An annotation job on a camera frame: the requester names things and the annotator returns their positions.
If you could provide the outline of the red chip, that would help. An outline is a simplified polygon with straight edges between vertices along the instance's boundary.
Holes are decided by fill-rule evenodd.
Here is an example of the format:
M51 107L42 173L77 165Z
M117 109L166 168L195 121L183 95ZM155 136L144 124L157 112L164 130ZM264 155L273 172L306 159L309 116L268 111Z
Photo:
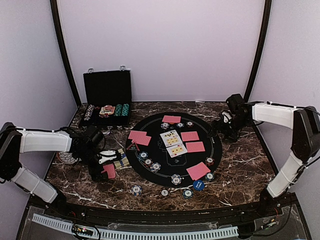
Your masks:
M188 122L186 123L186 125L187 125L188 128L191 128L191 127L194 126L194 123L193 123L192 121L188 121Z
M205 159L205 164L208 166L212 166L215 163L215 160L212 157L207 157Z

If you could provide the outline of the white blue chip bottom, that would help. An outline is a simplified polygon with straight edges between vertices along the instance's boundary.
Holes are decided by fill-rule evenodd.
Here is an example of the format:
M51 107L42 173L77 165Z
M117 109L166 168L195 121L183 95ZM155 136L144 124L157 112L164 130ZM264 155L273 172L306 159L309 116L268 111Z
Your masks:
M182 182L182 178L179 174L173 174L171 176L171 183L173 185L179 185Z

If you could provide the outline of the white blue chip top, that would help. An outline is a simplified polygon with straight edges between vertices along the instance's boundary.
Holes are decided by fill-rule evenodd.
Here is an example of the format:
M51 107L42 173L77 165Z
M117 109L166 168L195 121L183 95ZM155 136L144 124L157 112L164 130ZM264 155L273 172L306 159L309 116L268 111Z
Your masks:
M170 124L168 122L162 122L160 127L163 129L163 130L167 130L169 127L170 127Z

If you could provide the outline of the blue white chip stack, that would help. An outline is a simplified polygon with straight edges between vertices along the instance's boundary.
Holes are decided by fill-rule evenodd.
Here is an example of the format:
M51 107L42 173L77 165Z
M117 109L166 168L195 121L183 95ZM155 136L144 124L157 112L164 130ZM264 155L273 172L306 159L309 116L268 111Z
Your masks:
M140 196L142 194L142 187L140 185L133 185L131 187L131 193L134 196Z

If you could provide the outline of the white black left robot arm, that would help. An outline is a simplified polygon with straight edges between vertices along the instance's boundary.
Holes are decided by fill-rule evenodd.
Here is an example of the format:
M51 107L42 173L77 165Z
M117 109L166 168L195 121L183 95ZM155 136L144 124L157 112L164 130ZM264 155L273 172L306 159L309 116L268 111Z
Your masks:
M0 130L0 178L51 204L51 210L58 217L67 218L71 208L65 203L64 194L27 169L20 162L20 155L28 152L70 153L74 159L87 165L92 180L106 182L109 179L106 162L118 161L122 155L118 150L99 149L98 144L104 138L95 126L77 132L70 127L58 130L27 129L7 122Z

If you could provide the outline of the teal blue chip stack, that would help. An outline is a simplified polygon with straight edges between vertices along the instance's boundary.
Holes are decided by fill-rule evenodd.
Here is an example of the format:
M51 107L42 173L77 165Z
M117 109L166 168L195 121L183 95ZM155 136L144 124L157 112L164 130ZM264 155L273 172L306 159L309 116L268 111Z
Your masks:
M194 196L194 193L191 189L184 189L182 196L184 199L191 199Z

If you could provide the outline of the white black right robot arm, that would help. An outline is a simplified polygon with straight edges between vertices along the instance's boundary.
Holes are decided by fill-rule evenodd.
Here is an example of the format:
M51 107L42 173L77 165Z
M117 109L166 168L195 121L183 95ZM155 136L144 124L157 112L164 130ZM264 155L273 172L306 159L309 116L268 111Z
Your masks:
M295 185L320 151L320 114L313 106L294 106L274 102L244 102L238 95L227 99L228 110L211 123L210 136L222 134L227 140L236 142L240 131L261 123L286 128L288 140L280 143L289 149L287 160L279 166L278 173L261 191L255 213L266 217L275 208L274 201Z

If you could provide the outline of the blue small blind button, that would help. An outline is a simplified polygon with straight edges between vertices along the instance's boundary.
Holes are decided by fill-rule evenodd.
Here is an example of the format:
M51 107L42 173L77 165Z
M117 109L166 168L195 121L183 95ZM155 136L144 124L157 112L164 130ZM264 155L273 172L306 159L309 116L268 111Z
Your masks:
M205 183L202 181L202 180L195 180L193 182L193 188L196 190L196 191L202 191L204 190L205 188Z

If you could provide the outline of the red playing card deck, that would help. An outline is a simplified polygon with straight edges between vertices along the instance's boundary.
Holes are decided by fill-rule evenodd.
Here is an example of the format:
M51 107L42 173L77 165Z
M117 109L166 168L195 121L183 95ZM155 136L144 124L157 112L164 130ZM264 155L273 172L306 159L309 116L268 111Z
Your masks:
M102 175L106 175L108 179L114 179L116 177L116 170L113 163L103 165Z

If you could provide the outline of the orange chip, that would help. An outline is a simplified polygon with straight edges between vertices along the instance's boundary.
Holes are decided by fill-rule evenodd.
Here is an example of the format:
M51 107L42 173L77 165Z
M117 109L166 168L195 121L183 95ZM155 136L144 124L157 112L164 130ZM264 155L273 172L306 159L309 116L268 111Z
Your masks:
M145 166L151 166L153 164L153 161L150 158L147 158L144 160L144 165Z

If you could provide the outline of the brown white chip stack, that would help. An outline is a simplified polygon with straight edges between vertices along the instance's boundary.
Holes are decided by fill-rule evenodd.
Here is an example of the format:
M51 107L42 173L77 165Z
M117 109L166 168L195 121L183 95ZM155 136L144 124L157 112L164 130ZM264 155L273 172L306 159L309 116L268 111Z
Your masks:
M159 195L161 198L168 198L170 196L170 193L167 189L162 189L160 192L159 192Z

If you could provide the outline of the red card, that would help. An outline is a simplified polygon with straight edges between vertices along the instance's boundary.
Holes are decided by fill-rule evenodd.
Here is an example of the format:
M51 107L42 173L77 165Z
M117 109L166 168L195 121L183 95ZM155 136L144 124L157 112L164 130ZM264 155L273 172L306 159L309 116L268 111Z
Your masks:
M144 142L146 136L147 136L146 131L131 130L128 135L128 139L134 142Z
M203 162L200 162L192 167L187 168L186 171L191 179L196 181L205 176L211 170Z
M135 138L135 143L138 145L148 146L152 137L147 135L139 135Z
M181 116L164 115L162 118L163 123L176 124L181 122Z

